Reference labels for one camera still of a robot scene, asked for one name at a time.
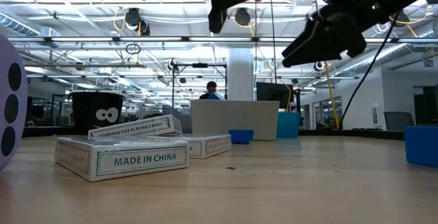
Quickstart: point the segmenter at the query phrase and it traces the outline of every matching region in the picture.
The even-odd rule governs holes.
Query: white column
[[[228,100],[253,101],[254,62],[251,49],[229,49]]]

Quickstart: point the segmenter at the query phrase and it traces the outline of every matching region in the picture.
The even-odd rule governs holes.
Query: black dot
[[[21,69],[17,63],[10,66],[8,78],[11,90],[17,91],[21,86]]]
[[[3,132],[3,137],[1,138],[1,153],[4,156],[11,154],[15,145],[15,130],[12,127],[7,127]]]
[[[5,104],[5,119],[8,123],[13,123],[18,115],[18,99],[16,95],[9,95]]]

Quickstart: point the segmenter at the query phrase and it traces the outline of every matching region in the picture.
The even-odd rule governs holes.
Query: person
[[[210,81],[207,83],[207,93],[202,94],[199,99],[208,99],[208,96],[210,96],[210,93],[216,92],[217,84],[213,81]]]

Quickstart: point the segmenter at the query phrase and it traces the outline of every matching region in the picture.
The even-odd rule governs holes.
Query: wooden table
[[[1,224],[438,221],[438,170],[407,164],[403,142],[253,142],[188,169],[95,183],[54,164],[54,144],[24,139],[0,173]]]

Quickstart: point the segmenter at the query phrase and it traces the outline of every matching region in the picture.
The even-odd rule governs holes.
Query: blue bin
[[[229,130],[233,144],[247,145],[254,139],[254,130]]]
[[[281,112],[276,126],[277,138],[297,138],[300,127],[301,113]]]
[[[405,127],[404,146],[407,162],[438,166],[438,127]]]

